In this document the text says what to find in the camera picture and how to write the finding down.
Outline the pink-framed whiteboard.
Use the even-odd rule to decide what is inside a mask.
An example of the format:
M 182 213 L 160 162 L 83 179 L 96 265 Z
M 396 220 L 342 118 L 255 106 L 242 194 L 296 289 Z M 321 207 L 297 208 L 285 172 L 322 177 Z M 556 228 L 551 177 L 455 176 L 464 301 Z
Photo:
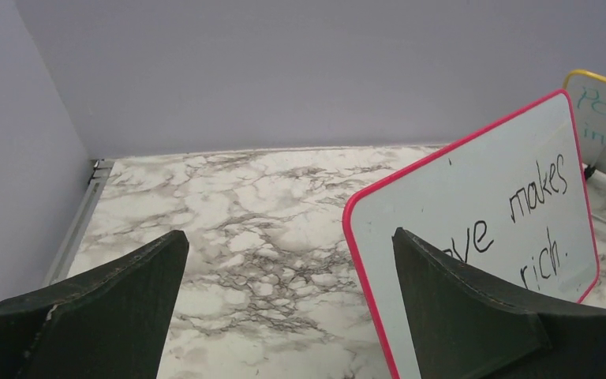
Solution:
M 420 375 L 391 244 L 398 228 L 507 282 L 582 301 L 600 263 L 568 93 L 359 190 L 342 228 L 393 378 Z

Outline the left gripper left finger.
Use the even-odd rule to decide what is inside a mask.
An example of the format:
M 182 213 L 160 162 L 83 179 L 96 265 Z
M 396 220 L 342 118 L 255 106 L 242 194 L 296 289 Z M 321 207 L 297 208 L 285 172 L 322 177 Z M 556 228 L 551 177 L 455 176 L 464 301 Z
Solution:
M 188 252 L 171 231 L 0 301 L 0 378 L 156 377 Z

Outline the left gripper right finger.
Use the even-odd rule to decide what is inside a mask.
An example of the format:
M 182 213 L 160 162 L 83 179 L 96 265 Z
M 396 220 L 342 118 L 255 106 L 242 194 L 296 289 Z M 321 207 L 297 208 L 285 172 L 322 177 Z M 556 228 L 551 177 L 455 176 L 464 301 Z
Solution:
M 423 378 L 606 378 L 606 309 L 509 283 L 403 228 L 392 245 Z

